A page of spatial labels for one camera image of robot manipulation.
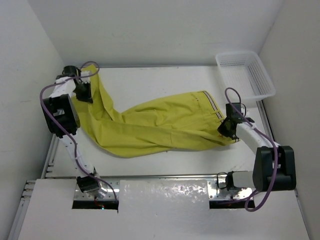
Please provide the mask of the yellow trousers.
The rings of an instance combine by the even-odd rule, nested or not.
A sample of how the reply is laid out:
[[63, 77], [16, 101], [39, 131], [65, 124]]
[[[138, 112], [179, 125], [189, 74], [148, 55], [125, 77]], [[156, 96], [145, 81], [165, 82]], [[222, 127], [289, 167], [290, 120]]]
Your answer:
[[92, 103], [72, 102], [82, 130], [99, 147], [122, 157], [140, 157], [169, 150], [204, 151], [235, 140], [218, 132], [225, 117], [205, 90], [147, 101], [118, 112], [103, 86], [97, 68], [85, 67]]

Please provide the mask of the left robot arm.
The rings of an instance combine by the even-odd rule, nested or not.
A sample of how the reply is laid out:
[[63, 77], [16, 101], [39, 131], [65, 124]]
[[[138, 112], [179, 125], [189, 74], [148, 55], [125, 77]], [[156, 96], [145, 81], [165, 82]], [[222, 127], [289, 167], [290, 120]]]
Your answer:
[[71, 98], [92, 104], [90, 78], [97, 73], [98, 70], [91, 72], [73, 65], [65, 66], [54, 84], [46, 86], [39, 96], [49, 131], [62, 142], [74, 165], [79, 190], [92, 198], [102, 193], [102, 184], [96, 168], [83, 157], [77, 143], [81, 122]]

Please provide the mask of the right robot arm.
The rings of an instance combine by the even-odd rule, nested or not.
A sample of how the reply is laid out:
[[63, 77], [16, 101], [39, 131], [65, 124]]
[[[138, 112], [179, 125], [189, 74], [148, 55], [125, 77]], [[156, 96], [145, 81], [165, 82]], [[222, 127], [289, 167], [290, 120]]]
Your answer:
[[255, 126], [255, 121], [244, 117], [242, 104], [227, 103], [226, 118], [218, 127], [218, 132], [232, 140], [243, 141], [255, 154], [252, 171], [230, 171], [225, 177], [225, 188], [235, 191], [244, 188], [255, 189], [259, 193], [291, 191], [296, 188], [295, 153], [290, 146], [281, 146]]

